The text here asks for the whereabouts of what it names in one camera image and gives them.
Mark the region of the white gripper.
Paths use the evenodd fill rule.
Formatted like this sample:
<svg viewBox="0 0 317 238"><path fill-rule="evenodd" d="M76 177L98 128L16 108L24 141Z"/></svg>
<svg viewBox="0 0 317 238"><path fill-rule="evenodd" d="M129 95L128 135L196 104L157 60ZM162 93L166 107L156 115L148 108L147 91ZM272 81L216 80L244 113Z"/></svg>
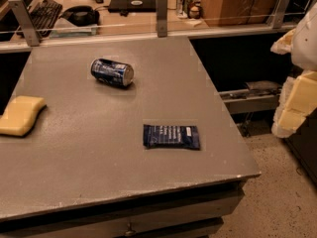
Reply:
<svg viewBox="0 0 317 238"><path fill-rule="evenodd" d="M278 55L291 52L295 65L305 70L284 83L279 105L273 116L271 132L278 138L288 138L317 108L317 3L292 29L274 42L270 50Z"/></svg>

